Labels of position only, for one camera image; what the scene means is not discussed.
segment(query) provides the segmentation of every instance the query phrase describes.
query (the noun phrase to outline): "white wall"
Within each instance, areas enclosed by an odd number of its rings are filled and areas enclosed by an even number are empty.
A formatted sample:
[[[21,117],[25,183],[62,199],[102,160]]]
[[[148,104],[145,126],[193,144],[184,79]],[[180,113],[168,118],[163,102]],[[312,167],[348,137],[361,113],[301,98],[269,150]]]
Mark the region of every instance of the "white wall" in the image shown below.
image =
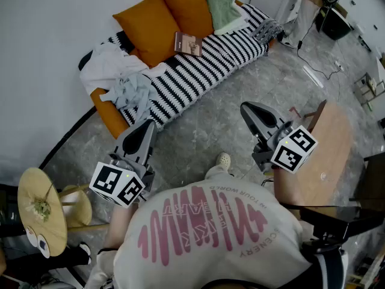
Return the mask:
[[[348,11],[348,16],[365,29],[363,37],[371,49],[375,51],[375,47],[379,47],[385,52],[385,0],[353,0],[356,5],[350,1],[339,0],[339,3]]]
[[[0,182],[18,185],[93,104],[77,65],[141,0],[0,0]]]

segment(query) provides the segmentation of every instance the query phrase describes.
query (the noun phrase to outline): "white t-shirt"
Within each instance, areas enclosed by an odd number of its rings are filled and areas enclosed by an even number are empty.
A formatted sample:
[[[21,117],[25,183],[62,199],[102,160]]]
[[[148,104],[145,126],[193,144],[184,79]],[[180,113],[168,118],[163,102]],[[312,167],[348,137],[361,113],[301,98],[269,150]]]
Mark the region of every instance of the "white t-shirt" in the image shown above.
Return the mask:
[[[115,256],[115,287],[237,279],[276,288],[311,265],[300,252],[302,233],[268,190],[229,175],[163,191],[134,214]]]

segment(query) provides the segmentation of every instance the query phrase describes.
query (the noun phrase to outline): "round wooden tabletop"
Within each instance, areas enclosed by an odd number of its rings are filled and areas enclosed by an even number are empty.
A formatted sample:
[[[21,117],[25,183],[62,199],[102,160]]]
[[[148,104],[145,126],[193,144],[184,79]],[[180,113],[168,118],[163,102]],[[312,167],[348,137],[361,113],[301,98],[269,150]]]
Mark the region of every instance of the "round wooden tabletop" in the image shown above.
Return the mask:
[[[36,236],[39,234],[44,236],[51,256],[58,256],[67,245],[67,223],[58,192],[51,185],[52,181],[42,170],[38,168],[27,169],[20,178],[17,206],[23,226],[25,228],[27,226],[32,227]],[[35,199],[44,199],[47,192],[47,203],[51,208],[51,213],[47,221],[44,222],[33,211],[28,211],[28,207]]]
[[[318,108],[312,135],[318,146],[296,174],[287,171],[286,181],[300,186],[305,205],[328,205],[345,168],[353,132],[344,110],[333,102]]]

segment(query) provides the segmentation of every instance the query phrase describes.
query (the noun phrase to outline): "black and white marker cube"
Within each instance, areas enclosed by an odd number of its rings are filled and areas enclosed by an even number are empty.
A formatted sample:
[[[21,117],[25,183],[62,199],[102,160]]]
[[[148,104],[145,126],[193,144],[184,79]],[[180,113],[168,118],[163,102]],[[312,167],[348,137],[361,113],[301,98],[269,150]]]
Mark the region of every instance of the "black and white marker cube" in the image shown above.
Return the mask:
[[[317,146],[318,141],[303,126],[293,130],[278,143],[271,162],[296,173]]]
[[[98,162],[90,183],[90,189],[100,197],[124,208],[141,196],[144,188],[135,172],[101,162]]]

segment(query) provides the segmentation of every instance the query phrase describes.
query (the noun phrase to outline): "power cord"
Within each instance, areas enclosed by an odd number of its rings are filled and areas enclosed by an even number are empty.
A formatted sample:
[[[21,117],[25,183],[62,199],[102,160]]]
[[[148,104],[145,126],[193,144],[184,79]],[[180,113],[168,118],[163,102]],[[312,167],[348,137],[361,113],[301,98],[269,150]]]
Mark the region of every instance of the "power cord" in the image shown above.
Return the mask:
[[[261,183],[261,186],[264,187],[267,182],[274,182],[274,180],[272,180],[272,179],[263,180],[262,183]]]
[[[305,62],[307,63],[307,65],[310,66],[310,67],[312,68],[312,70],[314,70],[315,72],[318,72],[318,73],[323,74],[323,75],[326,77],[326,79],[329,80],[330,77],[332,76],[332,74],[339,73],[339,72],[341,71],[341,69],[339,69],[339,70],[337,70],[337,71],[334,71],[334,72],[330,73],[329,76],[327,76],[323,71],[321,71],[321,70],[316,70],[315,68],[313,68],[313,67],[309,64],[309,62],[307,62],[307,61],[306,61],[303,57],[301,57],[301,56],[299,55],[299,53],[298,53],[298,51],[299,51],[299,50],[301,49],[301,47],[302,47],[303,40],[304,40],[305,37],[308,35],[310,29],[312,29],[314,23],[315,23],[315,20],[313,20],[312,25],[310,26],[309,30],[307,30],[307,33],[306,33],[305,36],[303,37],[302,41],[299,41],[299,42],[298,42],[297,56],[298,56],[298,58],[300,58],[301,60],[305,61]]]
[[[16,248],[16,247],[7,247],[7,246],[4,246],[4,242],[2,242],[2,245],[1,245],[0,247],[2,247],[3,249],[17,250],[17,251],[19,251],[19,252],[24,253],[25,256],[27,256],[28,259],[31,261],[31,267],[33,267],[34,261],[32,260],[32,257],[31,257],[31,255],[30,255],[29,253],[25,252],[25,251],[22,250],[22,249]]]

